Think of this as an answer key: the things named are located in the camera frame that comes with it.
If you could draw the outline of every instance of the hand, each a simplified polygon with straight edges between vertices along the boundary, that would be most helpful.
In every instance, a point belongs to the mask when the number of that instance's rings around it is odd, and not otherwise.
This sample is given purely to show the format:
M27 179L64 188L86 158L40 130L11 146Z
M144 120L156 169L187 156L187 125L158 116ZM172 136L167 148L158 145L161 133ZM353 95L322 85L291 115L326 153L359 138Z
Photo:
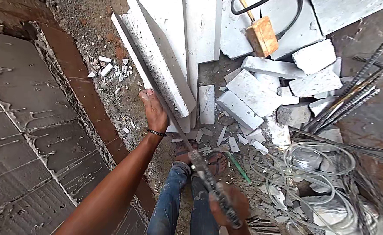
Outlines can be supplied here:
M168 116L152 89L145 89L139 93L145 105L145 115L148 128L160 133L165 133L168 127Z
M227 199L232 204L232 207L238 214L238 217L244 223L243 229L247 229L245 219L250 215L250 205L246 196L242 194L239 189L229 184L218 183L218 186L223 188L223 191ZM226 216L220 209L219 202L215 199L214 195L209 194L210 210L212 211L213 217L220 226L225 226L228 231L231 229L230 223L226 220Z

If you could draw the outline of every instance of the blue jeans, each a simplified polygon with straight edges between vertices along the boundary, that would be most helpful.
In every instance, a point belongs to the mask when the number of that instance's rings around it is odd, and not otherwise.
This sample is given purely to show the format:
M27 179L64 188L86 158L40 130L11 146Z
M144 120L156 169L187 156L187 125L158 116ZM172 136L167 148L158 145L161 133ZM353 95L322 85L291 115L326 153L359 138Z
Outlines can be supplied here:
M173 163L149 221L147 234L175 234L181 190L190 175L191 170L188 165L181 161ZM193 210L190 218L190 235L218 235L219 226L210 212L209 193L204 182L198 176L191 178L191 195L193 196Z

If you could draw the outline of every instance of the hand saw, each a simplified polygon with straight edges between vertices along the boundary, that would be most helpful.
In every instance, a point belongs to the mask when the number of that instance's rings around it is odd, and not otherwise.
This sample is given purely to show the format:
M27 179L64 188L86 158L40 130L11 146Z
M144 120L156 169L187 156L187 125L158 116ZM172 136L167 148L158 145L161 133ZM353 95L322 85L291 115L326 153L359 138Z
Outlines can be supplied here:
M191 160L191 163L193 163L194 167L196 167L196 171L199 174L199 177L206 184L206 187L209 189L209 191L212 192L213 195L215 195L217 201L219 202L220 208L225 213L228 221L231 222L232 227L234 229L240 228L242 226L242 222L238 218L236 212L234 211L230 202L226 198L226 196L223 192L223 189L221 187L217 186L216 180L213 177L212 173L209 171L209 168L207 167L206 161L203 160L203 158L200 156L200 153L197 150L193 149L189 140L187 139L186 135L184 134L184 131L181 129L180 125L178 124L178 121L175 119L174 114L171 112L170 108L167 105L167 102L165 101L164 97L161 95L161 92L160 92L157 84L155 83L155 81L151 75L151 72L149 71L148 67L146 66L146 64L142 58L142 55L140 54L138 48L136 47L135 42L133 41L126 25L121 20L120 15L115 12L112 5L110 5L110 8L113 11L113 14L115 15L117 21L120 24L121 29L123 30L123 34L126 36L129 44L132 46L133 52L135 53L135 56L137 57L140 66L143 68L147 79L149 80L152 88L154 89L156 96L158 97L164 110L167 112L168 118L173 122L174 126L178 130L178 133L180 134L181 138L183 138L184 143L186 144L187 148L189 149L189 158Z

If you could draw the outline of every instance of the block fragment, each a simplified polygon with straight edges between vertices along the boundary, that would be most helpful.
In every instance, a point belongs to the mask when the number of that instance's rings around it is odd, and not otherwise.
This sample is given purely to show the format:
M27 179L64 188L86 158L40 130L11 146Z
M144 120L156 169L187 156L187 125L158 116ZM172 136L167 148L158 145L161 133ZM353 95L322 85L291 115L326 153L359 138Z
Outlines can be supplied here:
M282 98L281 99L282 105L299 103L299 97L293 95L293 93L290 91L290 87L277 88L277 94L280 95Z
M283 125L293 126L308 122L311 117L309 103L283 105L277 109L277 121Z
M281 105L281 97L263 86L245 69L226 87L260 117L267 115Z
M298 68L294 63L274 61L256 56L247 56L242 62L241 68L286 79L306 77L303 70Z
M222 94L217 104L245 128L255 130L264 121L231 91Z
M232 79L234 79L238 73L240 73L242 71L241 67L237 68L236 70L230 72L229 74L225 75L225 81L226 83L229 83L230 81L232 81Z
M298 68L314 74L336 61L335 48L330 39L307 46L292 54Z
M330 107L335 102L335 100L337 98L338 98L337 96L329 96L325 99L317 100L313 103L310 103L309 108L314 113L314 115L316 117L322 112L322 110Z
M236 10L242 10L239 1L234 2ZM222 22L220 50L230 59L236 59L253 52L252 46L245 36L245 29L251 26L248 14L234 15L231 11L231 0L222 3Z
M315 94L327 92L342 87L340 78L330 69L323 69L306 78L299 78L289 82L292 93L297 97L311 97Z
M261 14L269 16L276 34L285 29L297 12L297 1L270 0L260 6ZM283 37L278 40L278 50L271 54L280 59L307 45L324 40L309 0L304 0L299 18Z
M233 153L240 151L240 148L238 147L238 144L236 143L235 137L232 136L229 138L229 145Z
M199 4L202 17L197 47L197 63L219 60L222 20L222 0L206 0Z

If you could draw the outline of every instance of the black cable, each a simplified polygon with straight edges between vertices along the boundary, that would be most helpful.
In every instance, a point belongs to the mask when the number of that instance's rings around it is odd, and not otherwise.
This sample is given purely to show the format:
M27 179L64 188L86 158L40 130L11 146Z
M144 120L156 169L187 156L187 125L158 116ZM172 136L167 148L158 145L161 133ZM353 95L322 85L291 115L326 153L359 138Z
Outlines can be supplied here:
M234 15L240 15L242 13L245 13L249 10L252 10L266 2L268 2L269 0L261 0L259 1L258 3L254 3L252 4L251 6L247 7L247 8L244 8L242 10L239 10L239 11L236 11L235 8L234 8L234 2L235 0L232 0L231 1L231 11ZM293 26L293 24L296 22L296 20L299 18L300 16L300 13L302 12L302 8L303 8L303 1L304 0L297 0L297 12L296 12L296 15L294 16L293 20L290 22L290 24L287 26L287 28L285 28L283 31L279 32L278 34L275 35L275 37L277 38L277 40L280 40L280 38L283 37L283 35Z

